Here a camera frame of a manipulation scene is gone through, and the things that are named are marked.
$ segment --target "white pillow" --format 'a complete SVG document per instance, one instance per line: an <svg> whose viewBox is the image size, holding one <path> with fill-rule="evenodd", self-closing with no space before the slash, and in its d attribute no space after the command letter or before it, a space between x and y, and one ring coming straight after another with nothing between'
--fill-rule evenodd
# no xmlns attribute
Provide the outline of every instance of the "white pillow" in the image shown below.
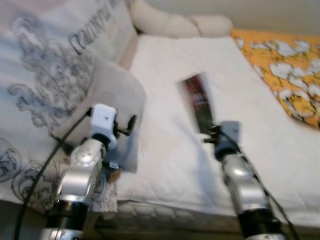
<svg viewBox="0 0 320 240"><path fill-rule="evenodd" d="M134 0L130 5L132 22L148 35L188 38L229 36L232 22L225 16L184 17L151 7L144 0Z"/></svg>

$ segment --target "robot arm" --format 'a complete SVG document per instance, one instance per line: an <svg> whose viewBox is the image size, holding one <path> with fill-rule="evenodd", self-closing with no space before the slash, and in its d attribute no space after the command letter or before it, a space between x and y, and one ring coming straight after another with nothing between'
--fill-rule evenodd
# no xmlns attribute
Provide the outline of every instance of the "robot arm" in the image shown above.
<svg viewBox="0 0 320 240"><path fill-rule="evenodd" d="M239 123L225 121L220 128L235 143ZM215 158L222 163L223 181L228 188L234 210L246 240L285 240L281 222L274 216L264 189L236 146L214 129L206 143L214 144Z"/></svg>
<svg viewBox="0 0 320 240"><path fill-rule="evenodd" d="M56 203L48 213L41 240L80 240L96 182L107 151L117 146L118 133L130 135L136 116L127 129L118 128L117 110L97 104L91 119L91 138L75 148L70 156L70 169L63 174Z"/></svg>

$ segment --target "mattress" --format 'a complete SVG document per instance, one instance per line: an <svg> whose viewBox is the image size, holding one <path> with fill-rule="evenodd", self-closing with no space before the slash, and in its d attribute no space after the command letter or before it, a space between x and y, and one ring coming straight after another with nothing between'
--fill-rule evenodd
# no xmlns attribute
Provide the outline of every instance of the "mattress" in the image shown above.
<svg viewBox="0 0 320 240"><path fill-rule="evenodd" d="M157 234L160 234L161 231L233 233L238 234L238 238L235 239L240 239L242 235L236 216L208 214L137 201L118 202L118 213L99 217L95 223L95 229L106 231L105 235L108 237L114 230L118 233L131 232L133 235L150 231ZM314 239L318 239L319 230L317 228L297 226L296 229L300 237L309 235L309 237L316 236ZM283 230L285 233L289 233L287 226Z"/></svg>
<svg viewBox="0 0 320 240"><path fill-rule="evenodd" d="M287 116L231 37L143 35L130 71L147 101L138 169L121 174L119 200L235 214L221 164L194 130L177 88L177 82L206 72L215 118L241 122L240 146L288 217L297 225L320 226L320 133Z"/></svg>

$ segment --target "wall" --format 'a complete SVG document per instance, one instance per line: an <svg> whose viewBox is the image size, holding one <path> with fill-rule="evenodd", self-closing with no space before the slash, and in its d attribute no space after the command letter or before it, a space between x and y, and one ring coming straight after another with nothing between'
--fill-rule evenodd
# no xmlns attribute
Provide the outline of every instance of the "wall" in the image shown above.
<svg viewBox="0 0 320 240"><path fill-rule="evenodd" d="M184 15L222 14L236 28L320 34L320 0L146 0Z"/></svg>

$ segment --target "orange blanket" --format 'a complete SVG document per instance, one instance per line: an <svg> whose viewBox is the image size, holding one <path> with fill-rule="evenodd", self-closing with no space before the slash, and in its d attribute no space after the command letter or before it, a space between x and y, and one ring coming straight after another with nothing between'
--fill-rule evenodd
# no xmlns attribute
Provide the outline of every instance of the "orange blanket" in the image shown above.
<svg viewBox="0 0 320 240"><path fill-rule="evenodd" d="M320 129L320 36L232 31L289 116Z"/></svg>

